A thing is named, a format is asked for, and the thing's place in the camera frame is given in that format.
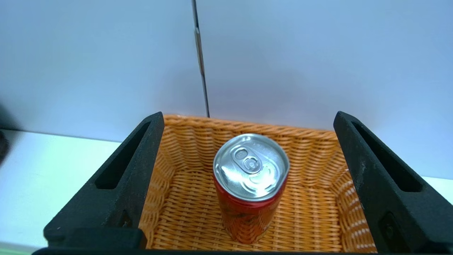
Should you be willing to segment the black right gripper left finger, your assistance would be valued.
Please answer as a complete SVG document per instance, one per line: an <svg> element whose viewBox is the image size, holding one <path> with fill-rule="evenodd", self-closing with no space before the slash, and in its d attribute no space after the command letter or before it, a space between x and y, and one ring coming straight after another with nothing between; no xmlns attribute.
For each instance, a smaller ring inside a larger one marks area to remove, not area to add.
<svg viewBox="0 0 453 255"><path fill-rule="evenodd" d="M139 222L164 129L162 112L138 124L44 227L48 248L145 248Z"/></svg>

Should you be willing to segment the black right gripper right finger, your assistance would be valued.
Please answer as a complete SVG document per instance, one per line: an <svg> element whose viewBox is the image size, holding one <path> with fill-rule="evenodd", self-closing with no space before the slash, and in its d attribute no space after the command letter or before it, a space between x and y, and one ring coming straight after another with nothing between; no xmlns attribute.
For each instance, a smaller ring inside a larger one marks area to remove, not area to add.
<svg viewBox="0 0 453 255"><path fill-rule="evenodd" d="M334 130L379 253L451 253L453 207L357 118Z"/></svg>

